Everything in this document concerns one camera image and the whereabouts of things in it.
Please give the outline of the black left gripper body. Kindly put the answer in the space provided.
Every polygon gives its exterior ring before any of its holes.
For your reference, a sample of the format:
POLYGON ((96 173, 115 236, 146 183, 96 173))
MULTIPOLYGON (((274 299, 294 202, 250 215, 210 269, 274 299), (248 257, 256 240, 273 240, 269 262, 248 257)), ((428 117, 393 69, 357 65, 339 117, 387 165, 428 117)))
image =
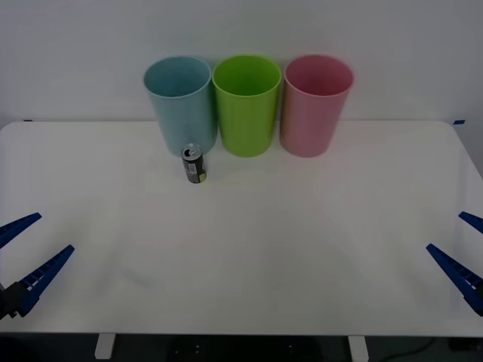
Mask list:
POLYGON ((9 287, 4 288, 1 286, 1 315, 0 319, 3 319, 7 315, 14 318, 17 314, 17 308, 19 304, 19 283, 14 282, 9 287))

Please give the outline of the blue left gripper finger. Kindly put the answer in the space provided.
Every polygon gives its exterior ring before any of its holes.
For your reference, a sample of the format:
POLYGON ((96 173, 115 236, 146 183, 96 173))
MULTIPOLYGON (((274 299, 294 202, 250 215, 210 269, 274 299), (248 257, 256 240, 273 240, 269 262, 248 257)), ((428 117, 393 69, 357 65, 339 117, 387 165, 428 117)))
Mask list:
POLYGON ((40 295, 56 277, 74 250, 75 248, 69 244, 58 254, 17 282, 20 285, 20 301, 16 303, 16 308, 14 309, 16 314, 25 317, 30 313, 37 301, 39 301, 40 295))
POLYGON ((0 248, 16 238, 20 233, 25 231, 33 223, 40 220, 42 215, 40 213, 33 213, 20 219, 14 220, 6 225, 0 227, 0 248))

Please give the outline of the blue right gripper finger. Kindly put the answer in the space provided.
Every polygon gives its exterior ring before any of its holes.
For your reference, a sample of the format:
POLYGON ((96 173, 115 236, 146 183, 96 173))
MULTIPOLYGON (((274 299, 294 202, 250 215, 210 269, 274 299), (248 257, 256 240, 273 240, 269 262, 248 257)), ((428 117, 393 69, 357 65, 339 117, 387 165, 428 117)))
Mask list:
POLYGON ((461 292, 463 299, 471 309, 479 316, 482 316, 482 278, 435 245, 428 244, 426 250, 454 286, 461 292))
POLYGON ((464 222, 472 226, 479 233, 483 234, 483 219, 481 217, 472 215, 471 213, 461 212, 458 217, 464 222))

